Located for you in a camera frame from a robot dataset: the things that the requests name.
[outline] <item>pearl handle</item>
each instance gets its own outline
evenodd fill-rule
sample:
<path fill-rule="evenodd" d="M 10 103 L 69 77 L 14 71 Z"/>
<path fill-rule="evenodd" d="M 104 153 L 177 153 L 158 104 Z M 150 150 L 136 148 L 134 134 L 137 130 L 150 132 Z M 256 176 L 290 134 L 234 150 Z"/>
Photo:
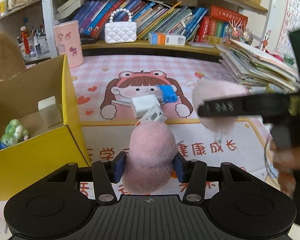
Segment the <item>pearl handle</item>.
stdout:
<path fill-rule="evenodd" d="M 124 8 L 124 9 L 120 8 L 120 9 L 117 9 L 117 10 L 113 11 L 113 12 L 110 14 L 110 21 L 109 21 L 110 23 L 113 22 L 113 17 L 114 17 L 118 12 L 125 12 L 125 13 L 127 13 L 128 16 L 129 16 L 128 22 L 131 22 L 131 21 L 132 21 L 132 20 L 131 20 L 131 19 L 132 19 L 131 12 L 130 12 L 129 10 L 127 10 L 126 8 Z"/>

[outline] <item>metal screw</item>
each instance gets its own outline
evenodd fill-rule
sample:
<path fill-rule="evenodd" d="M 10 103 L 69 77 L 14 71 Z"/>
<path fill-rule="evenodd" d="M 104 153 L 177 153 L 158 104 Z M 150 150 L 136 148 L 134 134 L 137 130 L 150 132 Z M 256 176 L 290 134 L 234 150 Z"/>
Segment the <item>metal screw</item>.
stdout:
<path fill-rule="evenodd" d="M 190 202 L 198 202 L 201 200 L 201 196 L 198 194 L 189 194 L 188 196 L 186 196 L 186 200 Z"/>
<path fill-rule="evenodd" d="M 114 196 L 112 196 L 110 194 L 102 194 L 99 196 L 98 199 L 102 202 L 109 202 L 114 199 Z"/>

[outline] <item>brown fur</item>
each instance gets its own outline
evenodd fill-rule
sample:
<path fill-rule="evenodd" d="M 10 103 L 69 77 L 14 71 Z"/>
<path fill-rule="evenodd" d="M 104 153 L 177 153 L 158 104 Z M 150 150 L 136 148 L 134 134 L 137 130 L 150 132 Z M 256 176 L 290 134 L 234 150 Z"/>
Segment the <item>brown fur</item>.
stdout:
<path fill-rule="evenodd" d="M 181 90 L 181 87 L 179 85 L 179 83 L 173 79 L 173 78 L 165 78 L 167 81 L 169 81 L 172 85 L 175 85 L 177 87 L 177 96 L 180 97 L 181 102 L 188 106 L 190 113 L 192 113 L 193 111 L 193 107 L 191 105 L 191 103 L 189 102 L 189 100 L 183 95 L 183 92 Z M 105 93 L 105 98 L 100 106 L 100 109 L 102 110 L 105 106 L 110 105 L 112 100 L 115 100 L 114 94 L 112 94 L 111 92 L 111 88 L 117 86 L 118 82 L 119 82 L 120 78 L 115 78 L 113 80 L 111 80 L 109 82 L 109 84 L 106 87 L 106 93 Z M 126 88 L 129 86 L 154 86 L 154 85 L 167 85 L 167 83 L 165 83 L 164 81 L 162 81 L 159 78 L 156 77 L 147 77 L 147 76 L 138 76 L 138 77 L 134 77 L 134 78 L 129 78 L 127 80 L 125 80 L 124 82 L 122 82 L 122 84 L 120 85 L 120 88 Z"/>
<path fill-rule="evenodd" d="M 0 32 L 0 80 L 8 79 L 25 69 L 26 64 L 16 41 Z"/>

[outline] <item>small spray bottle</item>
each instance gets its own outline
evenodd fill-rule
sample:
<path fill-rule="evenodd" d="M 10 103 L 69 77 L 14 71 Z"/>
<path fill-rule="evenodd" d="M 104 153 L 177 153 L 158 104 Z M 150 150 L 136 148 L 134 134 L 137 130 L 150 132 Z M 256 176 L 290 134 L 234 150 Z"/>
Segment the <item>small spray bottle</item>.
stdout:
<path fill-rule="evenodd" d="M 35 53 L 37 54 L 37 57 L 40 57 L 42 55 L 41 46 L 40 46 L 37 36 L 34 36 L 34 50 L 35 50 Z"/>
<path fill-rule="evenodd" d="M 21 36 L 22 36 L 22 40 L 23 40 L 23 44 L 25 46 L 25 53 L 26 55 L 29 55 L 30 54 L 30 47 L 29 47 L 29 43 L 28 43 L 28 40 L 27 40 L 27 36 L 26 36 L 26 27 L 25 26 L 22 26 L 20 28 L 21 30 Z"/>

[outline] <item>pink checkered tablecloth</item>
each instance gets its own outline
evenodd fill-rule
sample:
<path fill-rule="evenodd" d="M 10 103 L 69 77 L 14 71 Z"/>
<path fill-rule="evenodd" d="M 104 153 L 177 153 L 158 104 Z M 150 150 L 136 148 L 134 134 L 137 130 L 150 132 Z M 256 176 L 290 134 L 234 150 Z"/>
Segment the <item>pink checkered tablecloth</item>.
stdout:
<path fill-rule="evenodd" d="M 171 84 L 178 101 L 162 106 L 170 119 L 197 118 L 191 93 L 202 77 L 234 82 L 221 64 L 177 57 L 112 55 L 85 57 L 71 69 L 82 122 L 123 120 L 135 123 L 131 98 L 160 92 L 155 85 Z"/>

